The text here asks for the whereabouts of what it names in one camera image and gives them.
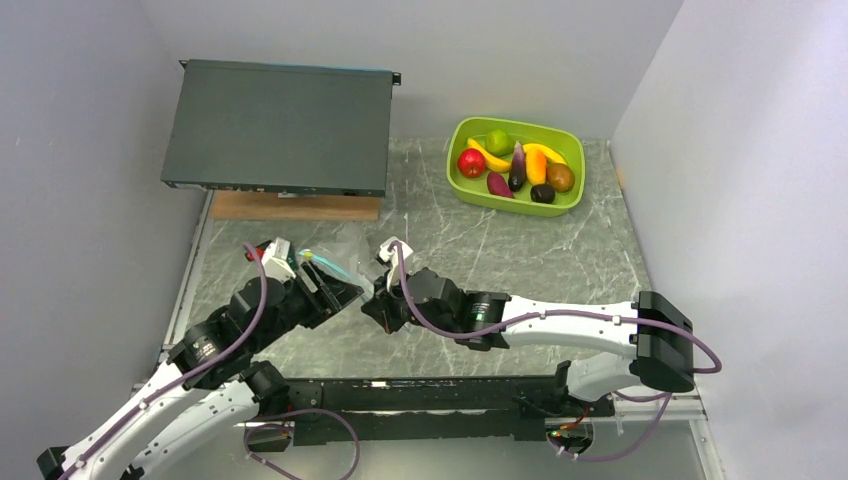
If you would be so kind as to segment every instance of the marble tabletop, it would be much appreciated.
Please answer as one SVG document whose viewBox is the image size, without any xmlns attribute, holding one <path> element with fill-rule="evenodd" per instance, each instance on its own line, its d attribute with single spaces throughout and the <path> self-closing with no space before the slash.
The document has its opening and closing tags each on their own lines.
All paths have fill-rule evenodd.
<svg viewBox="0 0 848 480">
<path fill-rule="evenodd" d="M 586 186 L 565 215 L 541 218 L 458 200 L 445 177 L 448 141 L 392 139 L 387 196 L 376 223 L 360 223 L 372 252 L 390 236 L 461 288 L 503 291 L 547 302 L 614 303 L 649 288 L 621 189 L 602 140 L 585 140 Z M 256 275 L 241 243 L 277 236 L 297 248 L 333 241 L 343 222 L 216 221 L 190 324 Z M 387 335 L 353 305 L 315 330 L 295 329 L 262 352 L 286 377 L 422 377 L 552 374 L 592 350 L 527 346 L 475 352 L 413 327 Z"/>
</svg>

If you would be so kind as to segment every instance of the wall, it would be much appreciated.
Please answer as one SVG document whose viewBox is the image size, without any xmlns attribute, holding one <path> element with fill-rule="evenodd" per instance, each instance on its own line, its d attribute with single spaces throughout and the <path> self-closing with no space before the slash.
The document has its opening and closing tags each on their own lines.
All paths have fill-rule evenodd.
<svg viewBox="0 0 848 480">
<path fill-rule="evenodd" d="M 715 346 L 729 478 L 842 478 L 848 7 L 687 0 L 613 137 L 656 288 Z"/>
<path fill-rule="evenodd" d="M 473 115 L 609 138 L 682 0 L 142 0 L 178 59 L 403 73 L 392 134 Z"/>
<path fill-rule="evenodd" d="M 200 200 L 158 181 L 180 69 L 132 0 L 0 5 L 0 470 L 153 367 Z"/>
</svg>

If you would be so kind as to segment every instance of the yellow banana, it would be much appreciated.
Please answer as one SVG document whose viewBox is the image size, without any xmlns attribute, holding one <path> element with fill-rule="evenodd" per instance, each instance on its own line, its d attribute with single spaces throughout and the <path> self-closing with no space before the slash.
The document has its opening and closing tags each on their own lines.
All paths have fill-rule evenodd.
<svg viewBox="0 0 848 480">
<path fill-rule="evenodd" d="M 512 165 L 511 162 L 502 160 L 487 152 L 486 149 L 483 148 L 483 146 L 480 145 L 477 140 L 474 140 L 473 138 L 468 139 L 468 148 L 473 148 L 474 150 L 477 150 L 482 153 L 483 158 L 486 159 L 486 168 L 493 172 L 506 173 L 509 171 L 510 165 Z"/>
<path fill-rule="evenodd" d="M 568 162 L 566 162 L 565 159 L 562 158 L 562 155 L 558 154 L 557 152 L 555 152 L 550 147 L 546 147 L 546 146 L 542 145 L 541 143 L 526 143 L 526 144 L 523 145 L 523 147 L 524 147 L 524 153 L 527 153 L 530 150 L 533 150 L 534 148 L 538 148 L 539 150 L 542 151 L 542 153 L 545 154 L 545 157 L 547 157 L 548 160 L 550 160 L 554 163 L 561 163 L 563 165 L 568 165 Z"/>
</svg>

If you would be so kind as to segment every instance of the wooden board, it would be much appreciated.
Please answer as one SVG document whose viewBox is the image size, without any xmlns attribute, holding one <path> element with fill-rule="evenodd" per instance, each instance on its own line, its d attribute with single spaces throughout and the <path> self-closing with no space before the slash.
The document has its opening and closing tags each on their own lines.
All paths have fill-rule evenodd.
<svg viewBox="0 0 848 480">
<path fill-rule="evenodd" d="M 209 216 L 220 220 L 338 220 L 376 222 L 378 197 L 279 198 L 276 193 L 215 192 Z"/>
</svg>

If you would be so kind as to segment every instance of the green basket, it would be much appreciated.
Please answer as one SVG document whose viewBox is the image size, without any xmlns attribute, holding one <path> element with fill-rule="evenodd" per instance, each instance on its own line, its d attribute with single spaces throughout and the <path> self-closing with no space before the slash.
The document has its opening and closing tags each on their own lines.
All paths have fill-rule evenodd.
<svg viewBox="0 0 848 480">
<path fill-rule="evenodd" d="M 568 166 L 574 172 L 574 188 L 565 193 L 557 193 L 553 203 L 536 203 L 530 200 L 530 185 L 525 184 L 521 190 L 514 192 L 515 198 L 504 198 L 489 193 L 486 186 L 488 171 L 478 178 L 466 178 L 456 166 L 459 154 L 467 148 L 468 138 L 473 138 L 485 145 L 486 134 L 491 130 L 501 129 L 508 133 L 513 140 L 525 143 L 541 143 L 565 158 Z M 512 154 L 502 157 L 512 159 Z M 583 186 L 586 183 L 586 159 L 583 156 L 583 144 L 574 135 L 553 128 L 532 125 L 499 118 L 471 117 L 466 118 L 456 127 L 448 151 L 447 164 L 448 182 L 453 187 L 456 196 L 465 202 L 483 207 L 497 208 L 508 212 L 525 213 L 542 217 L 562 215 L 574 207 L 583 197 Z M 508 174 L 501 174 L 504 179 Z"/>
</svg>

